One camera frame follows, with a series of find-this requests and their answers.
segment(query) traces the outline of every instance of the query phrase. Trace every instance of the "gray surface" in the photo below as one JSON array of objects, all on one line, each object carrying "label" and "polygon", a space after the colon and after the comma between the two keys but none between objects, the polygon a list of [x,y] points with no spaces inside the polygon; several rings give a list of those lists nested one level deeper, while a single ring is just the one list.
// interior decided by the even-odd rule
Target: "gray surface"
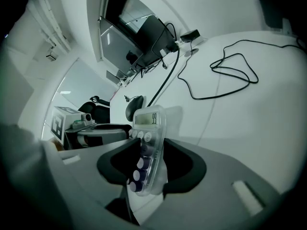
[{"label": "gray surface", "polygon": [[102,18],[100,21],[101,44],[104,57],[122,72],[131,67],[126,59],[129,51],[139,58],[142,52],[120,30]]},{"label": "gray surface", "polygon": [[[113,197],[119,195],[118,192],[121,190],[121,186],[111,185],[104,180],[100,180],[100,183],[97,183],[95,186],[97,189],[92,192],[85,189],[84,184],[80,183],[82,179],[88,180],[87,182],[89,183],[96,183],[94,181],[97,179],[97,177],[95,175],[93,176],[93,173],[91,173],[91,176],[89,176],[90,173],[82,173],[82,171],[90,171],[93,169],[96,165],[94,162],[101,154],[110,151],[117,146],[125,144],[125,142],[127,142],[127,140],[119,141],[110,145],[95,147],[93,149],[79,149],[63,152],[57,152],[53,144],[50,142],[44,143],[50,170],[61,195],[65,199],[67,208],[70,211],[74,229],[139,229],[137,226],[125,222],[104,209],[104,206],[108,201],[111,201]],[[76,172],[71,174],[70,172],[72,171],[72,167],[64,165],[62,159],[60,158],[60,156],[62,158],[65,156],[72,157],[76,153],[79,153],[81,157],[80,161],[82,161],[83,158],[88,158],[88,162],[92,162],[92,166],[90,167],[87,167],[87,165],[90,163],[84,164],[87,169],[82,168],[81,164],[79,164],[77,168],[77,170],[80,169],[79,175],[77,175]]]},{"label": "gray surface", "polygon": [[76,155],[80,156],[81,159],[79,161],[68,164],[66,167],[84,192],[103,207],[108,205],[113,199],[119,197],[122,186],[107,182],[97,169],[97,161],[104,153],[109,152],[128,141],[129,140],[123,140],[99,147],[59,152],[59,155],[63,160]]},{"label": "gray surface", "polygon": [[85,131],[79,131],[78,135],[102,138],[104,145],[113,143],[120,140],[127,139],[127,134],[122,129],[91,129],[88,128]]},{"label": "gray surface", "polygon": [[273,206],[280,198],[273,187],[236,159],[173,141],[200,155],[206,162],[207,173],[190,192],[166,195],[162,205],[143,226],[150,229],[219,230],[251,219],[232,188],[232,183],[238,180],[245,181],[266,207]]},{"label": "gray surface", "polygon": [[1,47],[0,51],[0,122],[17,124],[34,89],[18,71],[7,49]]}]

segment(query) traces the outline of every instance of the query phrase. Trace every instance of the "white plastic part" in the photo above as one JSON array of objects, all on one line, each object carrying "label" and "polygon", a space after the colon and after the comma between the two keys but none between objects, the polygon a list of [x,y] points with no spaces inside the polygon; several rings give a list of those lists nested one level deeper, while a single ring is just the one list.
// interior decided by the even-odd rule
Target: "white plastic part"
[{"label": "white plastic part", "polygon": [[135,181],[138,181],[138,180],[140,179],[140,172],[134,171],[134,172],[133,172],[133,179],[134,179]]},{"label": "white plastic part", "polygon": [[243,181],[236,181],[232,186],[251,216],[263,210],[261,203]]},{"label": "white plastic part", "polygon": [[143,168],[143,166],[144,166],[144,160],[142,158],[140,158],[138,163],[136,164],[136,167],[141,169],[141,168]]},{"label": "white plastic part", "polygon": [[162,57],[164,57],[164,56],[166,56],[166,55],[167,55],[167,53],[165,52],[165,50],[164,50],[164,49],[161,49],[161,50],[160,50],[160,54],[162,55]]},{"label": "white plastic part", "polygon": [[177,46],[180,48],[181,46],[183,46],[184,42],[181,40],[181,38],[179,40],[177,40],[175,42],[177,44]]},{"label": "white plastic part", "polygon": [[79,154],[78,154],[78,155],[76,155],[76,156],[73,156],[73,157],[71,157],[71,158],[68,158],[68,159],[63,160],[63,163],[64,163],[65,165],[67,165],[67,164],[71,164],[71,163],[78,162],[80,159],[81,159],[81,158],[80,158],[80,156],[79,156]]},{"label": "white plastic part", "polygon": [[136,191],[136,184],[135,184],[135,182],[131,182],[130,183],[130,190],[133,191],[133,192]]},{"label": "white plastic part", "polygon": [[137,135],[138,135],[138,132],[136,130],[134,130],[133,133],[132,133],[132,138],[136,138]]},{"label": "white plastic part", "polygon": [[82,147],[88,147],[88,144],[84,139],[84,136],[77,136],[77,140]]},{"label": "white plastic part", "polygon": [[141,140],[143,139],[143,136],[144,136],[144,132],[143,131],[140,131],[138,133],[138,138],[140,138]]}]

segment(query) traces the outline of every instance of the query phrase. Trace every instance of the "black cable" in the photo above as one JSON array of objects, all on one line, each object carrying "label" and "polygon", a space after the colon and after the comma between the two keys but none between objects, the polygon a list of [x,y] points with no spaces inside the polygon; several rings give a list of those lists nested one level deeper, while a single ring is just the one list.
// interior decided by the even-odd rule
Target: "black cable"
[{"label": "black cable", "polygon": [[157,63],[155,66],[154,66],[154,65],[148,66],[148,67],[145,69],[144,73],[146,74],[146,73],[148,73],[148,72],[152,72],[152,70],[155,69],[155,68],[160,64],[161,61],[162,61],[162,60],[160,59],[160,60],[158,61],[158,63]]},{"label": "black cable", "polygon": [[172,23],[167,23],[166,25],[165,25],[165,27],[164,27],[164,29],[163,29],[163,31],[162,31],[162,33],[161,33],[161,35],[158,37],[158,39],[154,42],[154,44],[153,44],[153,46],[152,46],[152,52],[159,58],[159,59],[163,59],[163,58],[161,58],[160,56],[158,56],[154,51],[153,51],[153,47],[155,46],[155,44],[159,41],[159,39],[162,37],[162,35],[163,35],[163,33],[164,33],[164,31],[167,29],[167,26],[168,25],[172,25],[173,26],[173,29],[174,29],[174,32],[175,32],[175,40],[177,40],[177,35],[176,35],[176,31],[175,31],[175,27],[174,27],[174,25],[172,24]]},{"label": "black cable", "polygon": [[[254,72],[254,70],[253,70],[253,69],[251,68],[251,66],[248,64],[248,62],[246,61],[246,59],[245,59],[245,57],[244,57],[243,54],[241,54],[241,53],[235,53],[235,54],[229,55],[229,56],[227,56],[227,57],[225,56],[225,49],[226,49],[226,48],[232,47],[233,45],[235,45],[235,44],[237,44],[237,43],[239,43],[239,42],[244,42],[244,41],[245,41],[245,42],[252,42],[252,43],[259,43],[259,44],[274,46],[274,47],[278,47],[278,48],[295,47],[295,48],[299,48],[299,49],[303,50],[303,51],[306,53],[306,50],[298,43],[298,39],[296,39],[296,42],[298,43],[299,46],[295,46],[295,45],[278,46],[278,45],[275,45],[275,44],[268,44],[268,43],[264,43],[264,42],[260,42],[260,41],[254,41],[254,40],[248,40],[248,39],[239,40],[239,41],[237,41],[237,42],[235,42],[235,43],[233,43],[233,44],[231,44],[231,45],[228,45],[228,46],[224,47],[224,49],[223,49],[223,58],[221,58],[221,59],[219,59],[219,60],[217,60],[217,61],[211,63],[211,64],[210,64],[210,68],[211,68],[211,71],[216,72],[216,73],[218,73],[218,74],[222,74],[222,75],[234,77],[234,78],[240,79],[240,80],[242,80],[242,81],[245,81],[245,82],[247,82],[247,85],[243,86],[243,87],[240,88],[240,89],[237,89],[237,90],[234,90],[234,91],[231,91],[231,92],[228,92],[228,93],[224,93],[224,94],[220,94],[220,95],[216,95],[216,96],[209,96],[209,97],[196,98],[196,97],[194,97],[193,94],[192,94],[192,91],[191,91],[191,88],[190,88],[189,83],[188,83],[185,79],[179,77],[180,74],[181,74],[181,73],[184,71],[184,69],[186,68],[187,63],[188,63],[188,60],[189,60],[189,59],[192,57],[192,55],[193,55],[193,51],[192,51],[192,42],[191,42],[191,44],[190,44],[190,47],[191,47],[191,56],[187,59],[184,68],[183,68],[183,69],[181,70],[181,72],[177,75],[177,78],[180,79],[180,80],[183,80],[183,81],[186,83],[186,85],[188,86],[190,95],[191,95],[191,97],[192,97],[194,100],[208,100],[208,99],[215,99],[215,98],[227,96],[227,95],[230,95],[230,94],[233,94],[233,93],[236,93],[236,92],[239,92],[239,91],[245,89],[246,87],[249,86],[250,83],[256,84],[256,83],[259,82],[259,78],[258,78],[257,74]],[[257,78],[256,81],[251,81],[251,80],[249,79],[248,75],[247,75],[245,72],[241,71],[241,70],[238,70],[238,69],[235,69],[235,68],[231,68],[231,67],[222,67],[222,66],[220,66],[220,65],[223,63],[224,60],[226,60],[226,59],[228,59],[228,58],[231,58],[231,57],[233,57],[233,56],[236,56],[236,55],[240,55],[240,56],[243,57],[245,63],[247,64],[247,66],[249,67],[249,69],[253,72],[253,74],[255,75],[255,77]],[[228,74],[228,73],[223,73],[223,72],[216,71],[215,69],[218,69],[218,68],[221,68],[221,69],[231,69],[231,70],[235,70],[235,71],[241,72],[242,74],[244,74],[244,75],[246,76],[247,79],[244,79],[244,78],[239,77],[239,76],[236,76],[236,75],[232,75],[232,74]]]},{"label": "black cable", "polygon": [[136,98],[136,97],[139,97],[139,95],[136,95],[136,96],[133,96],[131,98],[129,98],[128,96],[124,95],[125,99],[126,99],[126,102],[129,102],[131,101],[133,98]]},{"label": "black cable", "polygon": [[160,93],[160,91],[163,89],[164,85],[166,84],[167,80],[170,78],[170,76],[172,75],[173,71],[175,70],[175,67],[178,63],[178,60],[179,60],[179,55],[180,55],[180,49],[179,47],[177,46],[178,48],[178,53],[177,53],[177,58],[176,58],[176,61],[175,61],[175,64],[173,66],[173,68],[171,69],[169,75],[167,76],[167,78],[165,79],[165,81],[162,83],[161,87],[159,88],[159,90],[157,91],[157,93],[154,95],[154,97],[152,98],[152,100],[149,102],[148,106],[151,106],[151,104],[154,102],[155,98],[158,96],[158,94]]},{"label": "black cable", "polygon": [[139,63],[136,63],[135,66],[134,66],[135,70],[137,71],[136,67],[139,67],[140,69],[146,68],[144,66],[141,66]]}]

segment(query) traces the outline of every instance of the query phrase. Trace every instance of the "white wall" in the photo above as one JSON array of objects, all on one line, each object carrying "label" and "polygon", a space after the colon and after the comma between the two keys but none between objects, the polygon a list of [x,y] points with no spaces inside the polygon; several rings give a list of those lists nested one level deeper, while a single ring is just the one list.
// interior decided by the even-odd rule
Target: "white wall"
[{"label": "white wall", "polygon": [[109,102],[116,90],[116,86],[100,78],[81,59],[74,62],[58,88],[58,92],[78,108],[95,95]]},{"label": "white wall", "polygon": [[43,80],[28,74],[29,66],[36,64],[35,52],[43,38],[39,26],[28,10],[15,23],[3,40],[0,53],[0,122],[17,124],[34,88]]},{"label": "white wall", "polygon": [[87,6],[87,19],[90,31],[90,37],[92,40],[92,47],[97,61],[100,61],[100,34],[99,34],[99,12],[100,12],[101,0],[86,0]]},{"label": "white wall", "polygon": [[67,38],[69,42],[72,41],[71,30],[65,15],[65,11],[63,9],[62,0],[48,0],[48,1],[52,8],[52,12],[61,28],[61,31],[63,32],[63,35]]},{"label": "white wall", "polygon": [[97,62],[93,54],[73,42],[71,43],[71,52],[67,55],[59,56],[56,61],[49,62],[45,59],[40,62],[40,64],[47,66],[46,79],[39,88],[35,89],[25,105],[18,122],[20,127],[31,130],[35,137],[41,138],[48,106],[63,77],[78,58],[91,67],[105,82],[109,83],[111,88],[116,87],[112,81],[106,78],[106,71],[112,71],[112,69],[103,61]]},{"label": "white wall", "polygon": [[266,30],[259,0],[140,0],[178,34],[198,29],[210,38],[233,32]]},{"label": "white wall", "polygon": [[86,0],[61,0],[72,37],[85,50],[94,54],[87,18]]}]

